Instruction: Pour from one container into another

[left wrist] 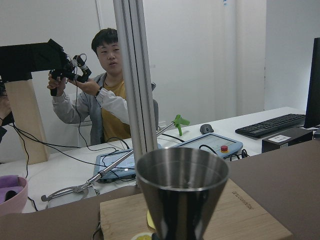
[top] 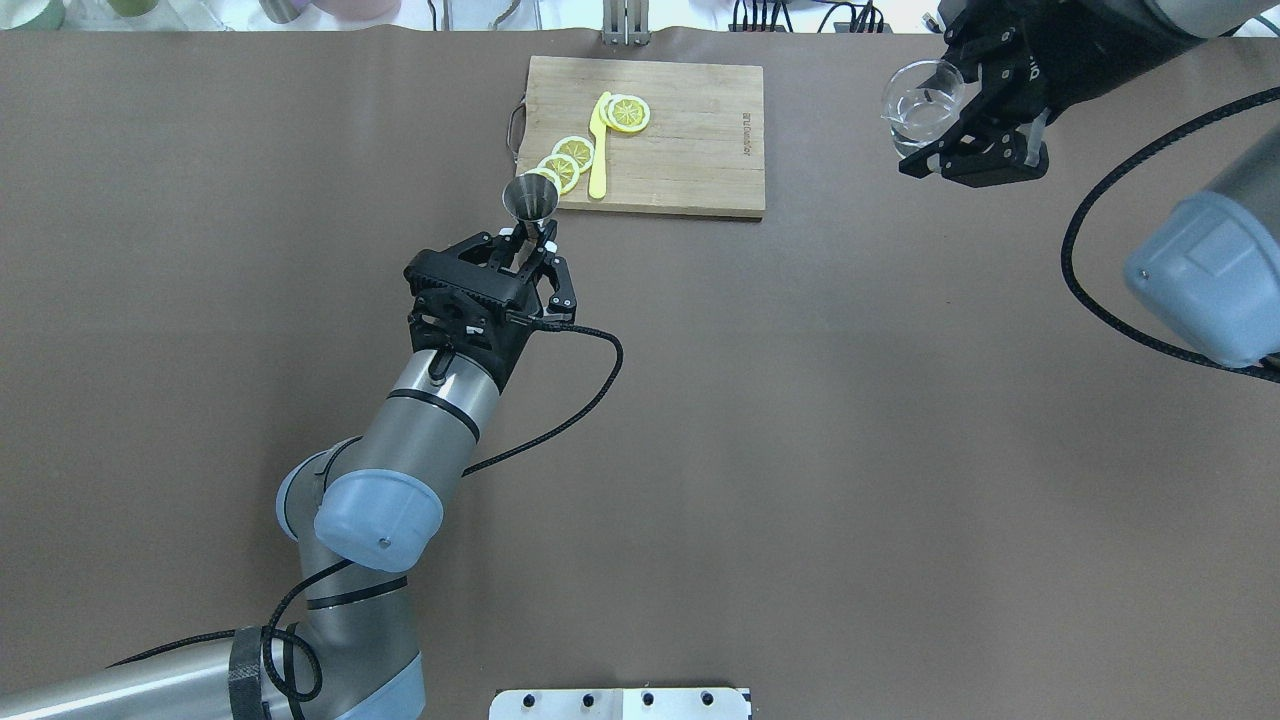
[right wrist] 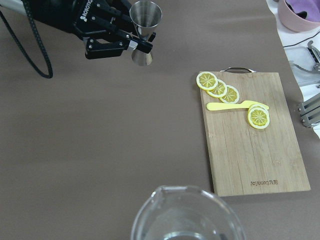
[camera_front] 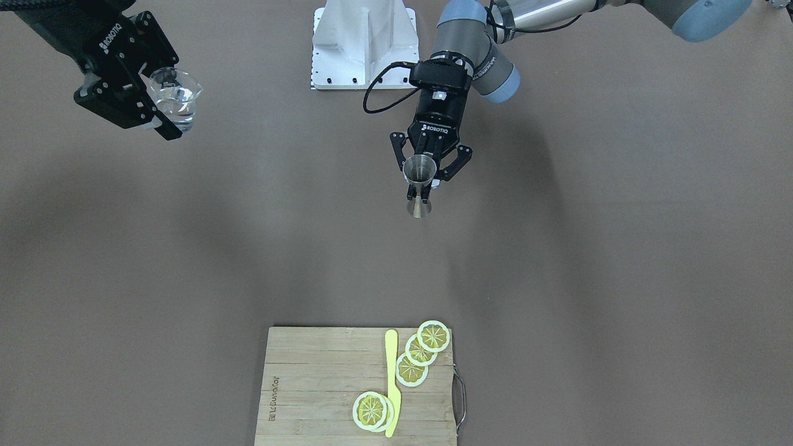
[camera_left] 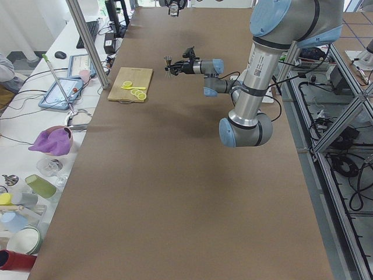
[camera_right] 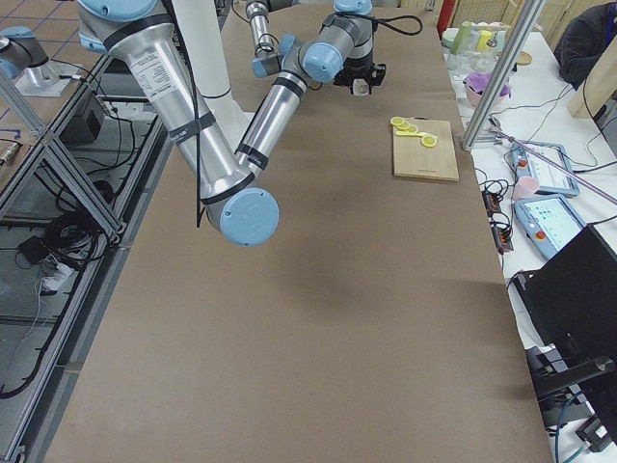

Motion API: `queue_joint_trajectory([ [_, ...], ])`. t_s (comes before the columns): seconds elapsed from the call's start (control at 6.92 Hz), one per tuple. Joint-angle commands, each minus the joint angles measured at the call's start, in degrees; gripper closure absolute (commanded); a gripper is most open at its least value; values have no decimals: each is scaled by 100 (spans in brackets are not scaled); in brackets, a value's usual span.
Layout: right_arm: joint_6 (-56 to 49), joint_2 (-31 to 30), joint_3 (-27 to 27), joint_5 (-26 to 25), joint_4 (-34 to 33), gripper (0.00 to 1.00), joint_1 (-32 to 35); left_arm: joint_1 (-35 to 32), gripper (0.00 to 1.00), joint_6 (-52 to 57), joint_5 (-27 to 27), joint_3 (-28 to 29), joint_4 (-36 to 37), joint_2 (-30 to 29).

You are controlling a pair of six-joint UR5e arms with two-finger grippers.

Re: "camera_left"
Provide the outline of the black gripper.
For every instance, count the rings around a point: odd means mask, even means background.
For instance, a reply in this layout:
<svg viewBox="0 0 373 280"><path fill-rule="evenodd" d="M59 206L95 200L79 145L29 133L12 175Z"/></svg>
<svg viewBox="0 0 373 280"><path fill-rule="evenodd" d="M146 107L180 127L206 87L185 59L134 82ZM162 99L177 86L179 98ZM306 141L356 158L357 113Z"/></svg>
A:
<svg viewBox="0 0 373 280"><path fill-rule="evenodd" d="M186 0L165 0L165 6L177 5L178 7L186 7Z"/></svg>
<svg viewBox="0 0 373 280"><path fill-rule="evenodd" d="M175 75L179 75L180 73L185 74L193 74L193 61L169 61L170 65L174 65L174 67L165 67L166 72L173 72Z"/></svg>

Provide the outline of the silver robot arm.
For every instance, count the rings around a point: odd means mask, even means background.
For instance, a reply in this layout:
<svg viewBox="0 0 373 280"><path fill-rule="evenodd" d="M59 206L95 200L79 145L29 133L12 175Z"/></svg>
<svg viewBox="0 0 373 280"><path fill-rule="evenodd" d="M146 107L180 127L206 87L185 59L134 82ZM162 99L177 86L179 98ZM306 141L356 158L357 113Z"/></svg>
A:
<svg viewBox="0 0 373 280"><path fill-rule="evenodd" d="M166 73L202 74L205 96L231 96L234 108L219 122L223 145L263 145L272 136L273 125L259 108L282 53L290 49L292 42L308 48L336 41L342 32L343 8L343 1L259 1L250 18L253 44L242 81L220 79L223 61L200 59L192 47L186 49L182 61L172 63L166 56Z"/></svg>

